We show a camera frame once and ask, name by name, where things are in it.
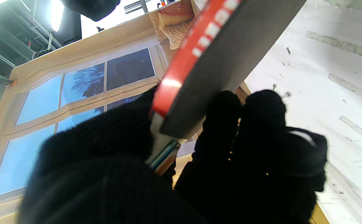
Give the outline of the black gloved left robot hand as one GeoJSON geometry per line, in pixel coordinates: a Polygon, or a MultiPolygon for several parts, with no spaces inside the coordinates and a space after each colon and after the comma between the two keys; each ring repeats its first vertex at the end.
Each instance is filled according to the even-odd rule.
{"type": "Polygon", "coordinates": [[[156,88],[40,148],[18,224],[308,224],[324,191],[324,136],[286,125],[272,90],[214,98],[175,187],[146,163],[156,88]]]}

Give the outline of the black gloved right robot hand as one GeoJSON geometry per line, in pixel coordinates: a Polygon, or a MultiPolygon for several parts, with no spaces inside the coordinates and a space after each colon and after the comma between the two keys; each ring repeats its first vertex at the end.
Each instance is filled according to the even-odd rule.
{"type": "Polygon", "coordinates": [[[97,22],[111,14],[120,0],[62,0],[63,5],[97,22]]]}

